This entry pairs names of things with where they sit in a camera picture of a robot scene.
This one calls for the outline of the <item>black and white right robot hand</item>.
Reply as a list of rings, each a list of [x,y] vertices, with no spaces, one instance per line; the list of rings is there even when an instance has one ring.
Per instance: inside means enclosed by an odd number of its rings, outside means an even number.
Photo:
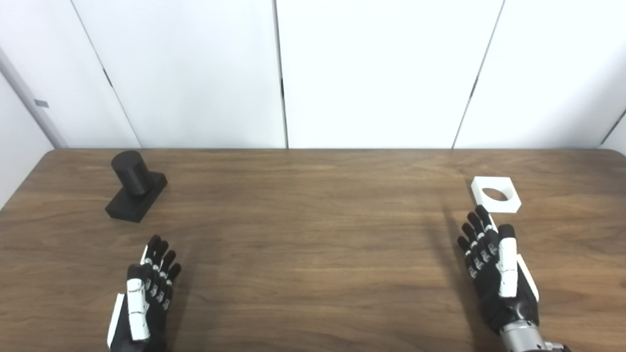
[[[488,328],[499,334],[506,325],[526,321],[538,326],[538,296],[519,260],[515,229],[496,227],[483,205],[467,214],[457,243]]]

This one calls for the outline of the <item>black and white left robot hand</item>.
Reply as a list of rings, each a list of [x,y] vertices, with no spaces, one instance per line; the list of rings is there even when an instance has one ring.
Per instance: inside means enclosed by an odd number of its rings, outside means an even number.
[[[181,273],[176,252],[154,235],[139,263],[127,270],[126,292],[116,297],[108,328],[111,352],[164,352],[166,318],[174,296],[174,282]]]

